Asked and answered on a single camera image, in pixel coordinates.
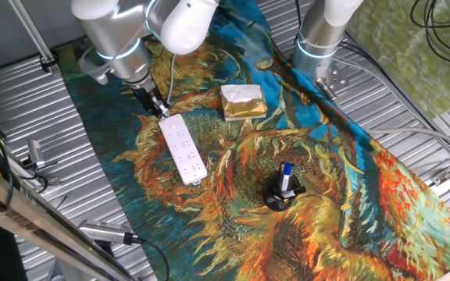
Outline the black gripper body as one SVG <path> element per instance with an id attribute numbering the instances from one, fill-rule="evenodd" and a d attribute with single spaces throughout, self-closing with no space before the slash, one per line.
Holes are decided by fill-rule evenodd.
<path id="1" fill-rule="evenodd" d="M 135 98 L 141 103 L 145 110 L 152 114 L 152 105 L 160 103 L 163 99 L 154 80 L 147 80 L 144 83 L 132 84 L 132 91 Z"/>

